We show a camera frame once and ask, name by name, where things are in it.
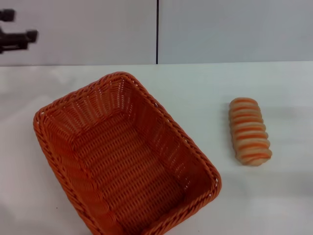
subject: rectangular basket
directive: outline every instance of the rectangular basket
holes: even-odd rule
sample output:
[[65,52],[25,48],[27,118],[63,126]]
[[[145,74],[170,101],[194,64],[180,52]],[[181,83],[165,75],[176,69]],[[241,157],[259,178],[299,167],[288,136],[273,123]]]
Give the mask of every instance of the rectangular basket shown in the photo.
[[212,163],[130,74],[40,109],[40,146],[94,235],[161,235],[217,197]]

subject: tabletop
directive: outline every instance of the tabletop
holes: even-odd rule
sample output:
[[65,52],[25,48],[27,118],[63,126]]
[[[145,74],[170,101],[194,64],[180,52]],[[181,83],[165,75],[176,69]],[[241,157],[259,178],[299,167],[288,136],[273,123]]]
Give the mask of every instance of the tabletop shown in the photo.
[[[313,234],[313,62],[0,67],[0,229],[3,235],[90,235],[42,153],[36,111],[114,71],[134,75],[222,177],[220,195],[167,235]],[[273,152],[240,165],[228,105],[258,101]]]

